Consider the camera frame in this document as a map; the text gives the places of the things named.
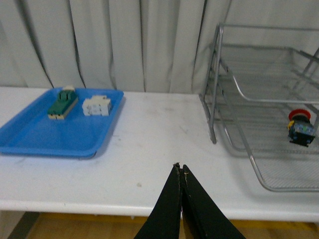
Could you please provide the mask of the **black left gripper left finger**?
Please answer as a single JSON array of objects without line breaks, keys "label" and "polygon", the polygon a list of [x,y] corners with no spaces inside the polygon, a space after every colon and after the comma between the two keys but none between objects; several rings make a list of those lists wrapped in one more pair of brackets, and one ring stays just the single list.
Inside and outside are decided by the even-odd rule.
[{"label": "black left gripper left finger", "polygon": [[177,239],[181,217],[180,165],[175,163],[160,196],[136,239]]}]

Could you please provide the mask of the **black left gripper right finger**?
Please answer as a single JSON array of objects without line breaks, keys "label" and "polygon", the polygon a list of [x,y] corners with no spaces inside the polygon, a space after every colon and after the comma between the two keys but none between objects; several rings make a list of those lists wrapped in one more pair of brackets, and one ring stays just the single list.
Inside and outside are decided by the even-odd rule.
[{"label": "black left gripper right finger", "polygon": [[187,239],[244,238],[186,165],[182,168],[181,181],[183,228]]}]

